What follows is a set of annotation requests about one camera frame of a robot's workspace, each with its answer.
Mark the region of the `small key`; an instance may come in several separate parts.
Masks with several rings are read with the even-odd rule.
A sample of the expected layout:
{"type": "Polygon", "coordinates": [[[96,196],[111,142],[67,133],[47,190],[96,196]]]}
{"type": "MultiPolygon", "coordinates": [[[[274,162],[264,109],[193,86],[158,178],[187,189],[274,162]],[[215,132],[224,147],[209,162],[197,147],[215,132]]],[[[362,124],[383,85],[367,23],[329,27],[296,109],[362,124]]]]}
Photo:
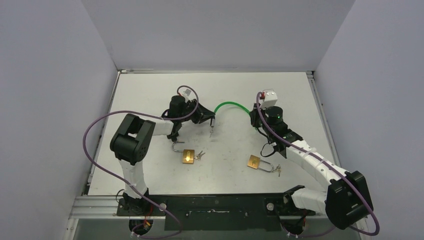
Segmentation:
{"type": "Polygon", "coordinates": [[[214,127],[211,127],[209,138],[212,138],[213,133],[214,133],[214,127]]]}

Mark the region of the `green cable lock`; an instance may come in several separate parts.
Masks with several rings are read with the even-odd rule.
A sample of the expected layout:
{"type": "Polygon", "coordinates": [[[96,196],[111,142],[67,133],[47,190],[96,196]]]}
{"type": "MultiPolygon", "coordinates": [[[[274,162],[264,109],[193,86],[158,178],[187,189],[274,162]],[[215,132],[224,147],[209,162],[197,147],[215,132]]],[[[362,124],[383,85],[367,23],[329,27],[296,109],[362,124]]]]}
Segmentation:
{"type": "Polygon", "coordinates": [[[215,107],[215,109],[213,110],[213,112],[217,113],[217,112],[218,112],[218,110],[219,110],[221,107],[226,106],[226,105],[236,106],[236,107],[238,107],[238,108],[242,109],[242,110],[243,110],[244,112],[246,112],[248,115],[250,114],[250,111],[249,111],[249,110],[248,110],[245,106],[243,106],[243,105],[241,105],[241,104],[239,104],[239,103],[237,103],[237,102],[234,102],[234,101],[225,101],[225,102],[220,103],[219,105],[217,105],[217,106],[215,107]]]}

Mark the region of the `long-shackle brass padlock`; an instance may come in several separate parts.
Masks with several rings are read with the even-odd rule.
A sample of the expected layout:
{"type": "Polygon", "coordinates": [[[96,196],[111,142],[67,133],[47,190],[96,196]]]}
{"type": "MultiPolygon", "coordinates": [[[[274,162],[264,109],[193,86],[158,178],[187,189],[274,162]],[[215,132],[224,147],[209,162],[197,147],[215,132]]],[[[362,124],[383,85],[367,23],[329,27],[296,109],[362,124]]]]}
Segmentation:
{"type": "Polygon", "coordinates": [[[266,173],[272,173],[275,170],[273,164],[268,161],[262,160],[260,157],[250,155],[246,164],[249,168],[260,170],[266,173]]]}

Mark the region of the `silver key pair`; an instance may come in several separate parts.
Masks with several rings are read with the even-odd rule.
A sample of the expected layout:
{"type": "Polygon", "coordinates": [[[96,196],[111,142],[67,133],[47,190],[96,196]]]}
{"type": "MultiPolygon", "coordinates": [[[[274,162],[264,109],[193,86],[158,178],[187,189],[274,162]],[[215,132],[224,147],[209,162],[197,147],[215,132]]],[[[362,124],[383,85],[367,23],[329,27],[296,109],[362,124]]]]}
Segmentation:
{"type": "Polygon", "coordinates": [[[194,156],[194,159],[195,160],[201,160],[201,158],[202,158],[202,156],[205,154],[205,152],[203,152],[203,151],[201,151],[201,152],[199,152],[198,154],[196,154],[195,156],[194,156]]]}

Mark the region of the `short brass padlock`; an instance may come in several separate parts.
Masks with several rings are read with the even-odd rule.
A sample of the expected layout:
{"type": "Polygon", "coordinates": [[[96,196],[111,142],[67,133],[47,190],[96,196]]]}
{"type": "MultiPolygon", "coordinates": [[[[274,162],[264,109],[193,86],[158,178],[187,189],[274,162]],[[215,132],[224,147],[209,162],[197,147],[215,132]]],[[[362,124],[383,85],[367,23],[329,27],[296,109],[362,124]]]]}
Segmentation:
{"type": "Polygon", "coordinates": [[[171,145],[171,149],[181,154],[181,162],[183,164],[193,164],[195,158],[195,151],[193,149],[177,149],[176,146],[178,144],[183,144],[183,141],[175,141],[171,145]]]}

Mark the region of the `keys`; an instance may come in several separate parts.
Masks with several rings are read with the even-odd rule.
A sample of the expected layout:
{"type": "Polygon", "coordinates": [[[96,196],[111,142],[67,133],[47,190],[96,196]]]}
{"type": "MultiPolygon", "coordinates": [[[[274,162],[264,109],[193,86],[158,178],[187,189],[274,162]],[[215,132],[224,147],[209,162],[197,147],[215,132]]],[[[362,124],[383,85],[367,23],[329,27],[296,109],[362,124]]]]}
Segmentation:
{"type": "Polygon", "coordinates": [[[278,173],[278,176],[280,177],[281,176],[281,171],[282,171],[282,168],[281,168],[281,165],[279,164],[279,165],[277,165],[273,170],[272,170],[272,172],[273,173],[278,173]]]}

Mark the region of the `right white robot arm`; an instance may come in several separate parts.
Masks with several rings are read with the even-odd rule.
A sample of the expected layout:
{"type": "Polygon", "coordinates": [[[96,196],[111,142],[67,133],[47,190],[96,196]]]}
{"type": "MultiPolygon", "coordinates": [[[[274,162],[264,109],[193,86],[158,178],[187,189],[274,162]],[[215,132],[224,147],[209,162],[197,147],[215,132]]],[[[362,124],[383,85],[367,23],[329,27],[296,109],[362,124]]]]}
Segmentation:
{"type": "Polygon", "coordinates": [[[249,116],[251,125],[273,148],[273,154],[278,153],[300,166],[324,189],[294,188],[282,201],[286,213],[294,215],[301,209],[310,210],[327,216],[341,230],[368,216],[376,218],[365,176],[359,171],[343,169],[320,155],[283,121],[281,107],[262,109],[260,104],[254,104],[249,116]]]}

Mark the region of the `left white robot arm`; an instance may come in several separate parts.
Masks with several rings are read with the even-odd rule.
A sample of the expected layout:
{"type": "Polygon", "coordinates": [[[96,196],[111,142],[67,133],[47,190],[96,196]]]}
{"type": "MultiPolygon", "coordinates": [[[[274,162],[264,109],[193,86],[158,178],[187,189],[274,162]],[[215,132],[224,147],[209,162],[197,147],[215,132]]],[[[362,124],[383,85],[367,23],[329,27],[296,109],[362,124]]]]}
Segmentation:
{"type": "Polygon", "coordinates": [[[215,115],[196,99],[189,100],[181,95],[174,95],[168,109],[159,119],[142,119],[131,113],[124,117],[112,137],[110,150],[119,160],[124,179],[129,182],[123,192],[123,198],[130,201],[131,211],[141,216],[149,210],[149,201],[140,195],[148,192],[142,161],[147,156],[152,137],[166,136],[175,145],[184,122],[213,122],[215,115]]]}

